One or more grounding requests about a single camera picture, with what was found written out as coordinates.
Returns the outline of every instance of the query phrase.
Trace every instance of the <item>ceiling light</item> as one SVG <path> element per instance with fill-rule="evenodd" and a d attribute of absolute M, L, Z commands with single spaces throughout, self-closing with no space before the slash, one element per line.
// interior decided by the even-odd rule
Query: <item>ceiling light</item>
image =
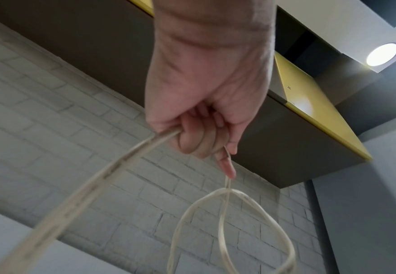
<path fill-rule="evenodd" d="M 383 65 L 396 55 L 396 44 L 388 43 L 373 50 L 366 58 L 366 63 L 372 67 Z"/>

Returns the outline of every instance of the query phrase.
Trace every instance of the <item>hand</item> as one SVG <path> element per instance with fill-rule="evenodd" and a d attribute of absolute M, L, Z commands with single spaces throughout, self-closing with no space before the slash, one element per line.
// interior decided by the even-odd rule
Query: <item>hand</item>
<path fill-rule="evenodd" d="M 182 125 L 170 144 L 198 158 L 215 155 L 230 178 L 225 149 L 237 145 L 263 103 L 272 73 L 272 0 L 154 0 L 155 46 L 145 91 L 157 132 Z"/>

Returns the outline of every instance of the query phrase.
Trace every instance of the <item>white cable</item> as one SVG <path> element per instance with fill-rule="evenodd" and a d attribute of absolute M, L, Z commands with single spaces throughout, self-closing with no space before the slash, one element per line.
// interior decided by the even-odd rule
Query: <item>white cable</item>
<path fill-rule="evenodd" d="M 0 261 L 0 274 L 22 274 L 28 271 L 46 251 L 48 246 L 77 218 L 100 194 L 125 170 L 133 161 L 138 160 L 158 145 L 166 142 L 182 131 L 176 127 L 166 130 L 149 138 L 133 147 L 124 156 L 110 163 L 105 168 L 92 176 L 80 188 L 78 188 L 64 202 L 50 212 L 32 231 L 23 239 L 3 260 Z M 288 274 L 295 270 L 295 251 L 288 236 L 278 225 L 278 223 L 267 214 L 262 207 L 247 196 L 245 193 L 231 189 L 231 181 L 225 179 L 225 188 L 215 190 L 207 196 L 193 203 L 181 217 L 174 235 L 172 237 L 170 256 L 168 259 L 167 272 L 172 274 L 174 266 L 174 255 L 180 231 L 184 220 L 190 217 L 194 211 L 204 201 L 225 194 L 222 205 L 222 213 L 219 218 L 219 248 L 225 268 L 230 274 L 238 274 L 226 249 L 224 237 L 224 220 L 230 193 L 235 194 L 247 204 L 255 208 L 266 220 L 267 224 L 273 228 L 279 239 L 288 250 L 288 258 L 274 273 Z"/>

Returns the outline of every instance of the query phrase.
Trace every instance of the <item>light fixture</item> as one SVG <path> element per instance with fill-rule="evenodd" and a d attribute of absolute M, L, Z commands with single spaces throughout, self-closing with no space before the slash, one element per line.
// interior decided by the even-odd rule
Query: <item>light fixture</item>
<path fill-rule="evenodd" d="M 383 65 L 396 55 L 396 44 L 388 43 L 373 50 L 366 58 L 366 63 L 372 67 Z"/>

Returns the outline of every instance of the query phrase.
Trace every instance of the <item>wire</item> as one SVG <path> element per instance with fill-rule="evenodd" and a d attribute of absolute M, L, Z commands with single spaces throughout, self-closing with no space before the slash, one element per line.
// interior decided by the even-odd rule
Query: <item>wire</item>
<path fill-rule="evenodd" d="M 128 151 L 124 156 L 116 161 L 113 161 L 105 168 L 86 181 L 80 188 L 78 188 L 71 196 L 64 202 L 50 212 L 32 231 L 28 234 L 3 260 L 0 261 L 0 274 L 22 274 L 27 272 L 46 251 L 48 246 L 77 218 L 84 210 L 96 200 L 103 191 L 115 181 L 116 178 L 125 170 L 130 164 L 145 154 L 153 150 L 158 145 L 166 142 L 170 138 L 179 134 L 182 131 L 180 127 L 175 127 L 149 138 Z M 181 217 L 174 235 L 172 237 L 170 256 L 168 258 L 167 272 L 173 273 L 175 250 L 180 237 L 180 231 L 184 224 L 184 220 L 190 217 L 195 210 L 204 201 L 225 194 L 223 210 L 219 218 L 219 248 L 221 250 L 222 260 L 225 268 L 230 274 L 238 274 L 233 263 L 231 262 L 228 250 L 225 244 L 224 236 L 224 220 L 230 193 L 241 198 L 247 204 L 255 208 L 266 220 L 268 225 L 274 229 L 282 243 L 287 247 L 288 258 L 274 273 L 288 274 L 295 269 L 295 251 L 293 244 L 288 238 L 287 234 L 282 230 L 278 223 L 270 217 L 262 209 L 262 207 L 247 196 L 245 193 L 231 189 L 231 180 L 225 178 L 225 188 L 215 190 L 207 196 L 199 199 L 193 203 Z"/>

